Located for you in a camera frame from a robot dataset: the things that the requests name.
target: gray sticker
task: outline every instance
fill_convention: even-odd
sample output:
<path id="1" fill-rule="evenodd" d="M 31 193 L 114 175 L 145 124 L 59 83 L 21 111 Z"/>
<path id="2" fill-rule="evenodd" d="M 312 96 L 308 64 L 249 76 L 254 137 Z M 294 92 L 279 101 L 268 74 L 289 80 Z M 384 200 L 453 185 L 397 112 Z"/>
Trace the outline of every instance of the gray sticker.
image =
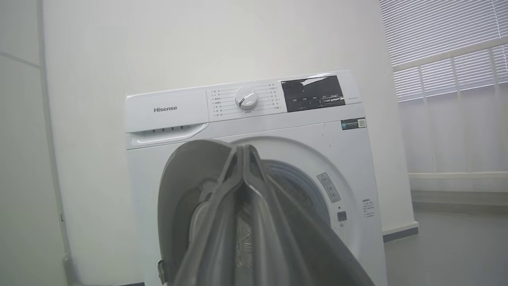
<path id="1" fill-rule="evenodd" d="M 325 188 L 326 192 L 328 193 L 328 197 L 330 197 L 330 200 L 332 203 L 340 201 L 339 193 L 337 192 L 337 189 L 333 185 L 332 180 L 330 180 L 330 177 L 327 173 L 322 173 L 317 176 L 317 179 L 321 182 L 323 185 L 323 188 Z"/>

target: warning label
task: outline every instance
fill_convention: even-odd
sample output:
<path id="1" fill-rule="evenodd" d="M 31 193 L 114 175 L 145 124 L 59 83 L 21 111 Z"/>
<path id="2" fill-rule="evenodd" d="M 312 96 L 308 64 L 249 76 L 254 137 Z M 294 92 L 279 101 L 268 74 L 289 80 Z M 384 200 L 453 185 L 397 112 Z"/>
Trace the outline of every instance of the warning label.
<path id="1" fill-rule="evenodd" d="M 368 198 L 362 200 L 362 204 L 363 204 L 363 216 L 364 217 L 374 216 L 374 202 Z"/>
<path id="2" fill-rule="evenodd" d="M 337 192 L 335 185 L 333 185 L 333 182 L 330 180 L 330 177 L 327 173 L 319 174 L 317 179 L 321 182 L 323 188 L 325 188 L 332 203 L 340 201 L 339 193 Z"/>

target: hisense logo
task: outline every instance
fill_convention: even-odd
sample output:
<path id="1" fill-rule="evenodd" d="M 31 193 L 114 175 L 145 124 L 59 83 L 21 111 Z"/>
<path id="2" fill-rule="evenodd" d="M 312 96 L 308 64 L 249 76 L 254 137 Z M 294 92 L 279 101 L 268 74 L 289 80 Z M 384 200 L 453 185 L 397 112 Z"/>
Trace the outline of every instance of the hisense logo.
<path id="1" fill-rule="evenodd" d="M 154 109 L 153 109 L 153 112 L 161 112 L 161 111 L 176 110 L 177 108 L 178 108 L 177 106 L 173 106 L 173 107 L 164 107 L 164 108 L 154 108 Z"/>

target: white washing machine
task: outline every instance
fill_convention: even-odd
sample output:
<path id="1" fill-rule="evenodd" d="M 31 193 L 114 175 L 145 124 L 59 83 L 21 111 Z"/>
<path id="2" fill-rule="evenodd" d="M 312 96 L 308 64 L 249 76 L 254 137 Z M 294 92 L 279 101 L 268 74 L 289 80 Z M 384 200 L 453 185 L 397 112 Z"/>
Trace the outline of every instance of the white washing machine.
<path id="1" fill-rule="evenodd" d="M 368 121 L 350 71 L 128 96 L 125 132 L 145 285 L 161 285 L 157 200 L 168 160 L 204 138 L 255 146 L 387 285 Z"/>

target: window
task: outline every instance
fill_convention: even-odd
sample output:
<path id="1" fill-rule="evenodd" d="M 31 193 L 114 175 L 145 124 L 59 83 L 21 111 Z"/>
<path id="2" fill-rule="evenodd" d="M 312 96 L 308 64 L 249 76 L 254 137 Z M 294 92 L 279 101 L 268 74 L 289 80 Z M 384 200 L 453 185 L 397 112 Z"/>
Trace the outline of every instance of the window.
<path id="1" fill-rule="evenodd" d="M 399 102 L 508 82 L 508 1 L 380 4 Z"/>

